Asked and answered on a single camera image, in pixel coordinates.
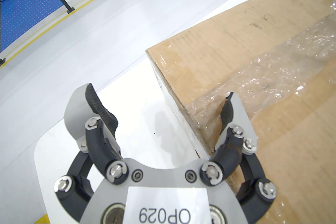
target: screw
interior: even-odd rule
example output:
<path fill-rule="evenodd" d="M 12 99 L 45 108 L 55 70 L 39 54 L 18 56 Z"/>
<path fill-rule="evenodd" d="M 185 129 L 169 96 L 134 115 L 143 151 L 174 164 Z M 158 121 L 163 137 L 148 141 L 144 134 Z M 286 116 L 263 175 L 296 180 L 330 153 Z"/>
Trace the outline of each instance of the screw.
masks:
<path fill-rule="evenodd" d="M 187 182 L 192 184 L 192 183 L 196 182 L 197 175 L 193 170 L 187 170 L 186 174 L 185 174 L 185 178 L 186 178 Z"/>
<path fill-rule="evenodd" d="M 72 186 L 72 179 L 70 176 L 63 176 L 59 178 L 54 185 L 54 191 L 64 191 L 68 192 Z"/>
<path fill-rule="evenodd" d="M 132 180 L 133 182 L 138 183 L 143 179 L 143 176 L 144 176 L 143 172 L 140 169 L 136 169 L 132 173 Z"/>
<path fill-rule="evenodd" d="M 59 189 L 59 191 L 65 191 L 68 185 L 69 185 L 68 180 L 60 180 L 57 188 Z"/>
<path fill-rule="evenodd" d="M 230 128 L 232 129 L 235 137 L 242 138 L 244 136 L 244 129 L 241 126 L 233 124 Z"/>
<path fill-rule="evenodd" d="M 252 139 L 250 138 L 245 139 L 244 144 L 245 144 L 245 147 L 248 148 L 249 150 L 252 150 L 252 148 L 254 147 L 254 143 Z"/>
<path fill-rule="evenodd" d="M 115 179 L 120 178 L 123 175 L 127 175 L 127 172 L 128 169 L 126 163 L 122 160 L 116 160 L 108 166 L 106 170 L 106 178 L 110 183 L 120 184 L 123 183 L 125 179 L 121 178 L 118 181 L 115 181 Z"/>
<path fill-rule="evenodd" d="M 92 127 L 94 127 L 94 126 L 97 125 L 97 120 L 96 120 L 95 118 L 91 118 L 91 119 L 89 119 L 89 121 L 87 122 L 87 125 L 88 125 L 90 128 L 92 128 Z"/>
<path fill-rule="evenodd" d="M 111 177 L 113 178 L 119 178 L 122 174 L 122 167 L 120 164 L 117 164 L 115 166 L 113 166 L 111 168 L 111 170 L 109 171 L 109 174 L 111 175 Z"/>
<path fill-rule="evenodd" d="M 86 141 L 82 142 L 81 148 L 86 148 Z"/>
<path fill-rule="evenodd" d="M 100 120 L 99 116 L 91 117 L 88 121 L 86 121 L 85 129 L 92 130 L 97 128 L 98 120 Z"/>
<path fill-rule="evenodd" d="M 274 183 L 272 182 L 267 182 L 267 183 L 262 183 L 259 182 L 258 184 L 260 193 L 266 197 L 267 199 L 275 199 L 276 197 L 276 187 Z"/>
<path fill-rule="evenodd" d="M 217 169 L 212 165 L 208 166 L 207 171 L 205 173 L 209 179 L 217 179 L 219 175 Z"/>
<path fill-rule="evenodd" d="M 210 184 L 218 185 L 223 179 L 223 172 L 214 162 L 207 162 L 202 165 L 201 170 L 210 179 Z"/>
<path fill-rule="evenodd" d="M 221 209 L 214 205 L 210 206 L 211 224 L 226 224 L 225 215 Z"/>

